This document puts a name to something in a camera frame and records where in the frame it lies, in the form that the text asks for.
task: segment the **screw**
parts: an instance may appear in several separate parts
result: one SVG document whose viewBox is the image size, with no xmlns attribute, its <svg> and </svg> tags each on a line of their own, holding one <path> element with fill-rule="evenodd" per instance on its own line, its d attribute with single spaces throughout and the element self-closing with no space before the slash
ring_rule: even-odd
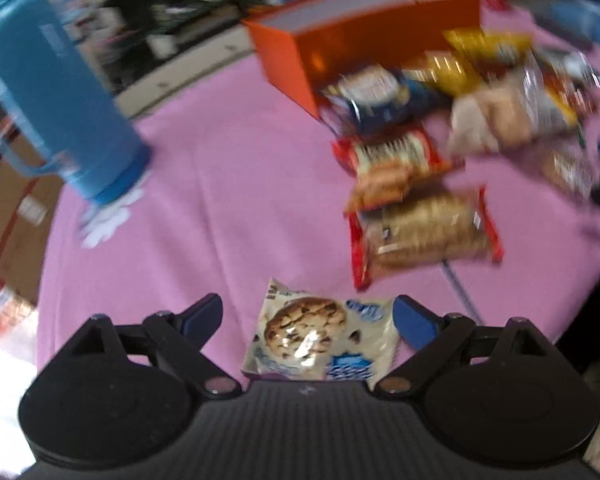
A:
<svg viewBox="0 0 600 480">
<path fill-rule="evenodd" d="M 404 377 L 387 377 L 380 381 L 380 389 L 385 393 L 395 395 L 411 390 L 411 381 Z"/>
<path fill-rule="evenodd" d="M 231 377 L 213 377 L 205 381 L 205 390 L 210 394 L 230 394 L 238 387 L 238 383 Z"/>
</svg>

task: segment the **white flower pattern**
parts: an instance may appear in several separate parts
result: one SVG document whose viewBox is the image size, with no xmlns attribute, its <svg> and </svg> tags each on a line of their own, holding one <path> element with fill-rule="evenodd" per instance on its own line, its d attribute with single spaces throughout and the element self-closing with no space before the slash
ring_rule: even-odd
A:
<svg viewBox="0 0 600 480">
<path fill-rule="evenodd" d="M 149 171 L 126 194 L 106 206 L 91 205 L 82 216 L 80 238 L 85 249 L 93 249 L 116 233 L 117 228 L 131 218 L 129 206 L 144 196 L 142 185 Z"/>
</svg>

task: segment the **thermos base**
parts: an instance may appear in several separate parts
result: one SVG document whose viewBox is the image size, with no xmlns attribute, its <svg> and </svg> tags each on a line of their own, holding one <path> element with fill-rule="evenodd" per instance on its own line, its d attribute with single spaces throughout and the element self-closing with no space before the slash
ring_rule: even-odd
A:
<svg viewBox="0 0 600 480">
<path fill-rule="evenodd" d="M 115 202 L 138 182 L 150 160 L 151 147 L 143 144 L 131 166 L 126 168 L 110 186 L 91 198 L 91 202 L 97 205 L 107 205 Z"/>
</svg>

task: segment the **cardboard box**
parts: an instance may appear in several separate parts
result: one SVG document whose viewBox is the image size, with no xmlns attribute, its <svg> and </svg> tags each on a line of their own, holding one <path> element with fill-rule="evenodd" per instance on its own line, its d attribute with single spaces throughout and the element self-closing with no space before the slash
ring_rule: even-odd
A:
<svg viewBox="0 0 600 480">
<path fill-rule="evenodd" d="M 12 146 L 27 163 L 42 163 L 23 137 Z M 62 184 L 56 176 L 28 179 L 0 161 L 0 282 L 33 305 Z"/>
<path fill-rule="evenodd" d="M 479 0 L 298 0 L 245 20 L 270 83 L 318 118 L 316 91 L 362 64 L 396 68 L 442 33 L 479 27 Z"/>
</svg>

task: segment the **blue logo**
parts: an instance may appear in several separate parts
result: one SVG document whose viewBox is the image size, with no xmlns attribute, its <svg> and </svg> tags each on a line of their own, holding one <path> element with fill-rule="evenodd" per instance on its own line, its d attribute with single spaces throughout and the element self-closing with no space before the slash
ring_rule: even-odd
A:
<svg viewBox="0 0 600 480">
<path fill-rule="evenodd" d="M 351 310 L 355 310 L 359 313 L 364 321 L 375 323 L 380 321 L 384 316 L 382 307 L 377 303 L 360 303 L 356 300 L 347 300 L 346 305 Z"/>
<path fill-rule="evenodd" d="M 327 371 L 330 381 L 366 381 L 373 375 L 372 362 L 362 357 L 362 354 L 345 353 L 331 359 Z"/>
</svg>

